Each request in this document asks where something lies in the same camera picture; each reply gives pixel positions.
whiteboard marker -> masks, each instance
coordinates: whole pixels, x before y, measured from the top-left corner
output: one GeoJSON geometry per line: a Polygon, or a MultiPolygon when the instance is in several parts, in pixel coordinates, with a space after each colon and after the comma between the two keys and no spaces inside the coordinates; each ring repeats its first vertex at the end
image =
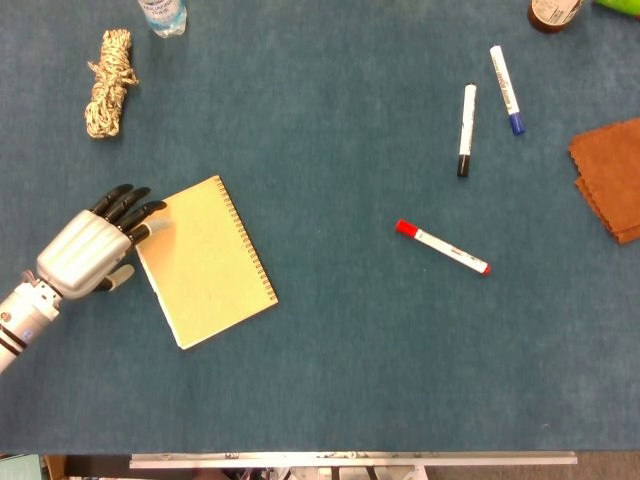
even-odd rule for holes
{"type": "Polygon", "coordinates": [[[462,132],[460,133],[460,153],[458,154],[458,176],[469,176],[471,162],[471,140],[473,138],[473,116],[476,111],[476,86],[469,83],[464,87],[464,107],[462,108],[462,132]]]}
{"type": "Polygon", "coordinates": [[[467,252],[463,252],[453,245],[449,245],[447,242],[444,242],[439,238],[436,238],[433,235],[425,232],[424,230],[419,229],[406,220],[398,220],[398,223],[396,224],[396,232],[403,233],[404,235],[411,238],[415,238],[420,243],[424,243],[425,245],[439,251],[440,253],[444,253],[447,257],[453,258],[457,262],[460,262],[470,269],[481,273],[485,277],[491,273],[491,265],[489,265],[487,262],[484,262],[479,258],[474,257],[473,255],[469,255],[467,252]]]}
{"type": "Polygon", "coordinates": [[[507,64],[504,62],[502,48],[500,48],[499,45],[494,45],[489,49],[489,53],[491,54],[493,68],[495,69],[496,76],[498,77],[498,84],[502,91],[502,98],[504,99],[504,104],[507,107],[507,114],[509,115],[509,121],[511,122],[511,130],[514,135],[522,135],[524,133],[524,125],[522,124],[522,117],[520,117],[520,109],[518,108],[516,94],[513,93],[513,86],[511,85],[511,79],[509,78],[507,64]]]}

floor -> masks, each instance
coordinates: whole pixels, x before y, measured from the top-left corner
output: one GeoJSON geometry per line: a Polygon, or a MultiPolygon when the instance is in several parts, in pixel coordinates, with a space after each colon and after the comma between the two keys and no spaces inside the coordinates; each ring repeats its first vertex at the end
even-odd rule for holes
{"type": "Polygon", "coordinates": [[[578,465],[428,468],[429,480],[640,480],[640,452],[578,454],[578,465]]]}

yellow notebook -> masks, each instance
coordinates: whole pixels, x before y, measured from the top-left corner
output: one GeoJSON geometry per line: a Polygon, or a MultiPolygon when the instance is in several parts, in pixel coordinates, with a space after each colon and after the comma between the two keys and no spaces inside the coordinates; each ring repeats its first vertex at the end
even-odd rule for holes
{"type": "Polygon", "coordinates": [[[278,303],[219,176],[165,202],[173,226],[136,248],[181,348],[278,303]]]}

silver robotic hand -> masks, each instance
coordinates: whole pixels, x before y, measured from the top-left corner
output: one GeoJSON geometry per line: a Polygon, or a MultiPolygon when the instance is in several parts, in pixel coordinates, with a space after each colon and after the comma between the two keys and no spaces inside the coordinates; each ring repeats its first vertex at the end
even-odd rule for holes
{"type": "Polygon", "coordinates": [[[114,188],[42,251],[37,276],[23,274],[22,283],[0,304],[0,374],[56,318],[62,299],[113,290],[133,274],[131,265],[114,269],[134,245],[164,226],[146,221],[166,207],[164,202],[151,201],[129,213],[149,191],[129,184],[114,188]]]}

blue marker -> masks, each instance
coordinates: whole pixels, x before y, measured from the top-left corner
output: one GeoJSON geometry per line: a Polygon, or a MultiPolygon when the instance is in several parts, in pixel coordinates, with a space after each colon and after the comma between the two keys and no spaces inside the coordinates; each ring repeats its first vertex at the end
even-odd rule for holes
{"type": "Polygon", "coordinates": [[[516,100],[516,94],[513,93],[513,87],[511,86],[511,79],[509,78],[509,72],[507,70],[507,64],[504,62],[502,56],[502,48],[499,45],[494,45],[489,49],[491,54],[491,61],[493,62],[493,68],[496,71],[498,77],[498,83],[500,84],[500,90],[502,91],[502,98],[504,104],[507,107],[507,114],[509,115],[509,121],[511,122],[511,130],[514,135],[522,135],[524,133],[524,125],[522,124],[522,117],[520,116],[520,109],[518,108],[518,101],[516,100]]]}

